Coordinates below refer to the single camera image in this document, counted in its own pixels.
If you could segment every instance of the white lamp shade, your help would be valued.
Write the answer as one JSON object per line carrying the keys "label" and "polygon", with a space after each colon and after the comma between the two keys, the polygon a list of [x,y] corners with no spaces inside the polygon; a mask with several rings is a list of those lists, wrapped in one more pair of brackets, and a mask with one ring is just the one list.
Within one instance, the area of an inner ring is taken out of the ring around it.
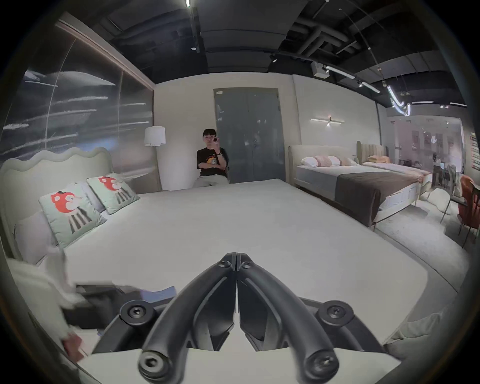
{"label": "white lamp shade", "polygon": [[158,147],[166,143],[165,127],[148,127],[145,129],[145,146]]}

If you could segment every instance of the black ceiling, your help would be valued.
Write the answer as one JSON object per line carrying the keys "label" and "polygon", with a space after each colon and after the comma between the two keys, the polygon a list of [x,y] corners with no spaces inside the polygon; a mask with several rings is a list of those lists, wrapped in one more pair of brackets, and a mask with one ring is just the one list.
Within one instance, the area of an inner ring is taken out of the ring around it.
{"label": "black ceiling", "polygon": [[186,0],[84,0],[70,13],[155,83],[212,72],[312,77],[313,60],[374,85],[382,93],[332,72],[325,79],[385,106],[390,99],[382,80],[409,102],[463,103],[437,46],[400,0],[190,3],[187,8]]}

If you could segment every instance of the orange chair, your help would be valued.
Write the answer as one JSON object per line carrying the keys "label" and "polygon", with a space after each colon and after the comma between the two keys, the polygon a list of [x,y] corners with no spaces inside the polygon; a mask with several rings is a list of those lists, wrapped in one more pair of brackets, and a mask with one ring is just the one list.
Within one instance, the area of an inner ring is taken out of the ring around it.
{"label": "orange chair", "polygon": [[465,237],[465,242],[463,243],[463,247],[467,243],[468,235],[470,234],[470,230],[472,228],[478,229],[480,226],[480,205],[479,205],[479,197],[475,193],[475,201],[472,198],[474,195],[473,193],[473,179],[468,176],[462,176],[460,182],[462,183],[462,196],[467,201],[468,206],[459,205],[458,212],[460,217],[462,218],[462,224],[460,224],[460,231],[462,230],[462,226],[466,225],[470,227],[467,233],[467,237]]}

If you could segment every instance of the gray door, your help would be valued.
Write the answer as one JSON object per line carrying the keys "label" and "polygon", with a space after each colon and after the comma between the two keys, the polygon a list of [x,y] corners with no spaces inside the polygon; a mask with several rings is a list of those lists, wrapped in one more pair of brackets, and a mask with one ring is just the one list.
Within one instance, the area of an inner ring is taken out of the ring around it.
{"label": "gray door", "polygon": [[278,90],[214,89],[216,128],[232,183],[285,181],[285,145]]}

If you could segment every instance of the black t-shirt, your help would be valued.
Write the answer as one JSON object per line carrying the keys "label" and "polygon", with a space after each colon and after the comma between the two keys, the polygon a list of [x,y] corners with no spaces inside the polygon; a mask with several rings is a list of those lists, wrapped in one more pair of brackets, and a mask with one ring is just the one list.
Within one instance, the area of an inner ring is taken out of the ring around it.
{"label": "black t-shirt", "polygon": [[[227,156],[227,153],[225,152],[225,149],[220,148],[220,152],[222,153],[223,158],[225,159],[228,165],[228,156]],[[220,162],[218,161],[218,156],[215,153],[215,150],[208,149],[208,148],[201,149],[200,151],[197,152],[197,169],[200,169],[198,168],[198,165],[200,163],[217,164],[217,165],[220,164]],[[212,176],[212,175],[220,175],[220,176],[227,177],[227,173],[221,170],[220,168],[208,168],[208,169],[202,168],[202,171],[200,172],[200,176]]]}

